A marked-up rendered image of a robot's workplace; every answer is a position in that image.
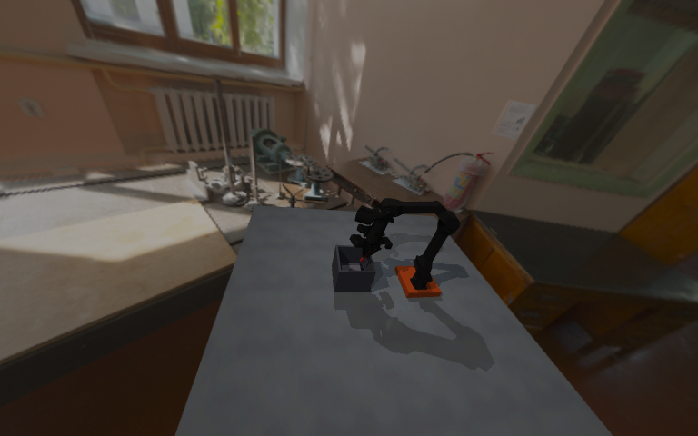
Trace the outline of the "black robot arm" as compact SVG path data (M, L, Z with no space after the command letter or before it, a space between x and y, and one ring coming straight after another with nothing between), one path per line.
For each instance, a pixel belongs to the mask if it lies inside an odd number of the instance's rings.
M381 212L379 210L381 209ZM410 281L416 290L427 290L426 284L431 282L432 263L446 238L460 226L453 212L447 211L438 201L432 202L402 202L385 198L373 209L362 206L357 210L355 221L371 225L375 230L384 232L387 224L394 223L393 217L407 213L435 213L438 217L437 230L429 242L424 254L416 255L414 267L416 273Z

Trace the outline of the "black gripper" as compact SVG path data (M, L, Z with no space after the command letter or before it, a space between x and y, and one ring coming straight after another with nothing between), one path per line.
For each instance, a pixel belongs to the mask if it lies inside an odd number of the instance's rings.
M382 237L385 236L384 232L375 230L375 228L373 228L373 226L371 225L369 225L369 229L370 231L366 235L366 238L362 238L360 234L352 234L350 237L350 241L352 242L355 248L363 247L363 258L367 254L368 255L366 256L366 258L381 250L381 244L385 244L385 249L392 248L392 242L387 237Z

